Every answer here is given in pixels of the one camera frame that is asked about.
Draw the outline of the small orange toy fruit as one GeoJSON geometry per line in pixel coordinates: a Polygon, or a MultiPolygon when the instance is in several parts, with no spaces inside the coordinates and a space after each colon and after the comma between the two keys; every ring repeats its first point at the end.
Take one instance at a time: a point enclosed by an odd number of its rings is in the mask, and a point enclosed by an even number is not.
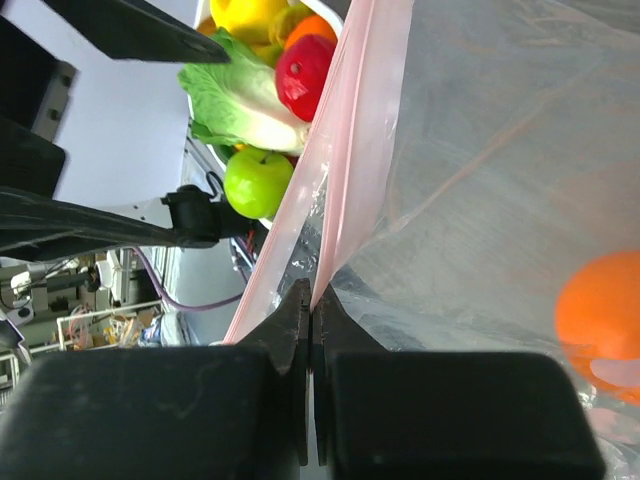
{"type": "Polygon", "coordinates": [[[293,29],[286,39],[284,49],[289,49],[306,35],[319,35],[330,41],[333,45],[336,45],[338,42],[338,38],[330,24],[321,16],[314,14],[303,19],[293,29]]]}

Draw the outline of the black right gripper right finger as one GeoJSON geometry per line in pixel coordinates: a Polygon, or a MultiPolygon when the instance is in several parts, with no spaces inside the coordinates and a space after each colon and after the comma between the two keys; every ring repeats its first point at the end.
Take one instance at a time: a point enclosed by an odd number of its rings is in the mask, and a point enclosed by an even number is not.
{"type": "Polygon", "coordinates": [[[312,312],[317,457],[335,479],[601,479],[576,391],[531,352],[391,351],[327,289],[312,312]]]}

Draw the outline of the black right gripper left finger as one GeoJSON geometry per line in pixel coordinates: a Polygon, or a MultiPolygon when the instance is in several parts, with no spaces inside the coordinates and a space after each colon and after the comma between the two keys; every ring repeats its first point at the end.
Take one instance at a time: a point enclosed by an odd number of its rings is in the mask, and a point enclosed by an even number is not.
{"type": "Polygon", "coordinates": [[[5,479],[296,479],[310,286],[234,345],[45,355],[1,416],[5,479]]]}

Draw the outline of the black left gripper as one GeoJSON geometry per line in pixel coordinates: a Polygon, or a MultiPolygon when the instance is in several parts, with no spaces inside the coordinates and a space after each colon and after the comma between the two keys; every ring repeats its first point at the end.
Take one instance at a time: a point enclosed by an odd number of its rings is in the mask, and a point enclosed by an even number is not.
{"type": "MultiPolygon", "coordinates": [[[[44,3],[114,60],[230,61],[219,43],[147,1],[44,3]]],[[[39,196],[56,192],[65,168],[66,153],[55,141],[74,77],[73,66],[1,19],[1,255],[49,262],[113,248],[171,246],[170,229],[39,196]]]]}

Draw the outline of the green toy apple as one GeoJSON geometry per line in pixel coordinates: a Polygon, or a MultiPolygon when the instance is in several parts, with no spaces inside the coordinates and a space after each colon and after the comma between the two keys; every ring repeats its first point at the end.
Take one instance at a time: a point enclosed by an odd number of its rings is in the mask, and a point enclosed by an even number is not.
{"type": "Polygon", "coordinates": [[[223,180],[228,203],[240,215],[253,219],[273,218],[281,204],[294,167],[284,155],[246,147],[227,162],[223,180]]]}

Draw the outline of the green toy lettuce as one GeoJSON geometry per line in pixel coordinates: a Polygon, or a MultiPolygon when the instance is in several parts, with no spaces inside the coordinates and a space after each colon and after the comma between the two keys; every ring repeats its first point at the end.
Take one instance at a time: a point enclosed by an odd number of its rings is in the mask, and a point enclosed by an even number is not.
{"type": "Polygon", "coordinates": [[[224,29],[211,39],[228,63],[184,65],[177,78],[191,101],[191,133],[204,144],[244,144],[298,156],[310,124],[279,100],[275,70],[224,29]]]}

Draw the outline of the clear zip top bag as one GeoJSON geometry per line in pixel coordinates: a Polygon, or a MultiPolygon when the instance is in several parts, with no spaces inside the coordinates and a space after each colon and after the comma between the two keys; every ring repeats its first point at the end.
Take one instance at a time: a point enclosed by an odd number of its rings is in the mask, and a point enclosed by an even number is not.
{"type": "Polygon", "coordinates": [[[225,339],[308,278],[394,350],[549,355],[635,479],[639,322],[561,334],[555,308],[638,247],[637,2],[354,1],[225,339]]]}

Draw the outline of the yellow toy bell pepper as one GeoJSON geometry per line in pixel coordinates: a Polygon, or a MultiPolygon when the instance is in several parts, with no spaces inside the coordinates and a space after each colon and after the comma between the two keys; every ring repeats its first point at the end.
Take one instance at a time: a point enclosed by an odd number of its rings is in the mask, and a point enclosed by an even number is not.
{"type": "Polygon", "coordinates": [[[209,1],[216,26],[247,44],[268,44],[269,25],[287,6],[287,0],[209,1]]]}

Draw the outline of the red toy apple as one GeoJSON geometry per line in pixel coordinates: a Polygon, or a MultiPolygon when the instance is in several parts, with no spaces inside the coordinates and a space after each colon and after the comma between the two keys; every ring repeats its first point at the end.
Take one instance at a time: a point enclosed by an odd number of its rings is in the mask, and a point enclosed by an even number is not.
{"type": "Polygon", "coordinates": [[[304,122],[317,111],[336,44],[309,34],[285,50],[276,65],[276,90],[281,103],[304,122]]]}

